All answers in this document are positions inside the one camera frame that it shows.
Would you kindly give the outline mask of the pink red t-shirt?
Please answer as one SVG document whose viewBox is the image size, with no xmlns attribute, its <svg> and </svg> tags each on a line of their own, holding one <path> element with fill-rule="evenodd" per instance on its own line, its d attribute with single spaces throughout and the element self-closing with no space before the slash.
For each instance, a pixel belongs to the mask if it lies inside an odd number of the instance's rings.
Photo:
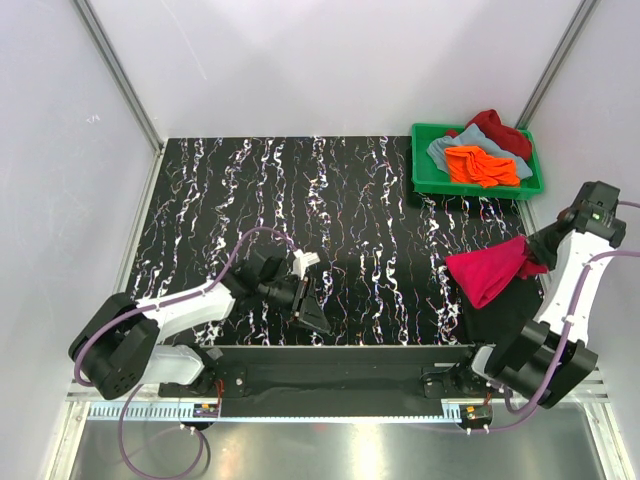
<svg viewBox="0 0 640 480">
<path fill-rule="evenodd" d="M 548 272 L 548 267 L 534 258 L 524 236 L 482 250 L 448 256 L 445 265 L 476 309 L 496 299 L 514 278 L 526 280 Z"/>
</svg>

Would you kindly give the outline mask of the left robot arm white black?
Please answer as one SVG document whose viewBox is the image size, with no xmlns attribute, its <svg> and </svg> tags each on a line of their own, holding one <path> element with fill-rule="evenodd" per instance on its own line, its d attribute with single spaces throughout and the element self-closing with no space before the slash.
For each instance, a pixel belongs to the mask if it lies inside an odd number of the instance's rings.
<svg viewBox="0 0 640 480">
<path fill-rule="evenodd" d="M 94 387 L 105 400 L 148 384 L 205 396 L 222 383 L 217 355 L 193 344 L 169 345 L 167 338 L 204 323 L 224 321 L 261 302 L 281 311 L 296 326 L 329 332 L 309 272 L 319 261 L 318 254 L 301 250 L 295 251 L 292 262 L 255 254 L 218 279 L 175 294 L 138 301 L 124 293 L 114 294 L 68 349 L 75 378 Z"/>
</svg>

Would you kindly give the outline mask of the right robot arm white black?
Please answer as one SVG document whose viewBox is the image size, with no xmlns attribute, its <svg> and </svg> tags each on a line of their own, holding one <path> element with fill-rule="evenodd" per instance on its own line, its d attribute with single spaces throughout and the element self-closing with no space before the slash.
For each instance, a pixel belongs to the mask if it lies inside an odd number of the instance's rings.
<svg viewBox="0 0 640 480">
<path fill-rule="evenodd" d="M 588 322 L 602 276 L 621 255 L 626 224 L 617 218 L 620 190 L 602 181 L 586 182 L 554 223 L 531 234 L 534 258 L 552 273 L 535 315 L 494 345 L 483 345 L 472 362 L 454 371 L 454 384 L 476 396 L 490 384 L 504 395 L 518 393 L 525 405 L 507 409 L 524 415 L 549 409 L 596 367 L 588 349 Z"/>
</svg>

